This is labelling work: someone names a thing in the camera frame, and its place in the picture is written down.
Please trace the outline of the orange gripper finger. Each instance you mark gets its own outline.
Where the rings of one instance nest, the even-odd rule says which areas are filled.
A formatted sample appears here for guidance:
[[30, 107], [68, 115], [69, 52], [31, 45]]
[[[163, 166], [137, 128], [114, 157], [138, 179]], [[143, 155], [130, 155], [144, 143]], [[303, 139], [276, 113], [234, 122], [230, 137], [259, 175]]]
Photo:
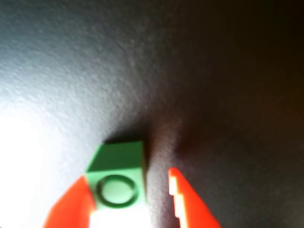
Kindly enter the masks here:
[[173, 196], [175, 217], [181, 228], [219, 228], [220, 223], [176, 168], [168, 171], [169, 194]]
[[88, 228], [96, 205], [85, 175], [82, 175], [51, 208], [45, 228]]

